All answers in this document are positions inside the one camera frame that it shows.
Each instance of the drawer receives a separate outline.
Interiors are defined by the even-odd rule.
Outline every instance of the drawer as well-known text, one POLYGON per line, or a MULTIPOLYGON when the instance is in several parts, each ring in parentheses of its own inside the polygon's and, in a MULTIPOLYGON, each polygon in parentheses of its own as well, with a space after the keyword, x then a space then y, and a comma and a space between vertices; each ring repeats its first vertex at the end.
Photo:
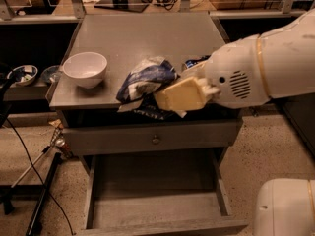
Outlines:
POLYGON ((235 220, 210 149, 96 155, 79 235, 232 235, 235 220))
POLYGON ((231 146, 241 119, 66 128, 75 155, 231 146))

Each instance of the drawer knob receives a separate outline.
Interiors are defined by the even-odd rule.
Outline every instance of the drawer knob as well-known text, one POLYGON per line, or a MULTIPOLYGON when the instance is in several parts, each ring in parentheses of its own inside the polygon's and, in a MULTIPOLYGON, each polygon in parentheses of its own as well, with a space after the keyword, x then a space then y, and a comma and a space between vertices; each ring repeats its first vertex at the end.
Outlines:
POLYGON ((152 138, 152 143, 153 143, 154 145, 158 145, 159 142, 160 142, 160 137, 157 136, 157 135, 154 135, 153 138, 152 138))

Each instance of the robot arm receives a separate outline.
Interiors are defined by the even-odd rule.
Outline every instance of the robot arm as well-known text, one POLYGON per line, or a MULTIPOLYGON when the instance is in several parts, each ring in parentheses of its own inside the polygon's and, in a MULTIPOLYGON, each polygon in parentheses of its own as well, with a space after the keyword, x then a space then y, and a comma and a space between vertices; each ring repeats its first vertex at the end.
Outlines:
POLYGON ((184 81, 156 94, 158 106, 196 110, 203 105, 200 99, 202 103, 210 99, 225 107, 242 108, 315 92, 315 9, 283 28, 224 45, 202 67, 187 73, 183 73, 184 81), (198 75, 195 83, 191 83, 193 74, 198 75), (182 95, 184 89, 192 97, 182 95))

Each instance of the terrazzo floor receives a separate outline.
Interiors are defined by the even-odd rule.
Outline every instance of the terrazzo floor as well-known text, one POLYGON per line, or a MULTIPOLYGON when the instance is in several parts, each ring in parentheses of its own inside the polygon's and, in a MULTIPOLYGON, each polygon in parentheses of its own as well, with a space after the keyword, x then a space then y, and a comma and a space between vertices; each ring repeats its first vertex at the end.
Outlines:
MULTIPOLYGON (((235 144, 230 147, 220 166, 233 216, 247 219, 249 225, 238 236, 253 235, 256 197, 266 181, 275 178, 314 179, 315 164, 300 137, 286 117, 277 109, 258 109, 254 117, 244 111, 243 126, 235 144)), ((9 116, 26 143, 31 158, 35 159, 51 139, 54 128, 48 121, 56 119, 53 113, 36 116, 9 116)), ((52 149, 36 168, 44 177, 56 150, 52 149)), ((26 153, 8 123, 0 129, 0 184, 11 185, 30 165, 26 153)), ((21 184, 38 184, 30 173, 21 184)), ((83 212, 88 176, 78 159, 64 160, 58 167, 51 194, 64 208, 72 228, 83 228, 83 212)), ((13 201, 14 212, 4 215, 0 205, 0 235, 25 235, 35 201, 13 201)), ((66 220, 57 205, 49 199, 42 215, 40 235, 71 235, 66 220)))

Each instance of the gray countertop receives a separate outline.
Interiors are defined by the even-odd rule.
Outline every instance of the gray countertop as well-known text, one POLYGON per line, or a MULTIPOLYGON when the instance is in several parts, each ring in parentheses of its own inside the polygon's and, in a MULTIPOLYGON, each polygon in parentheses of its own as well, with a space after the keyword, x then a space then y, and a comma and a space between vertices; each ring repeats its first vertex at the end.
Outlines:
POLYGON ((163 56, 180 73, 187 59, 209 55, 222 45, 224 40, 206 12, 85 15, 70 56, 85 51, 104 55, 105 80, 85 89, 63 75, 50 107, 117 108, 116 94, 141 60, 163 56))

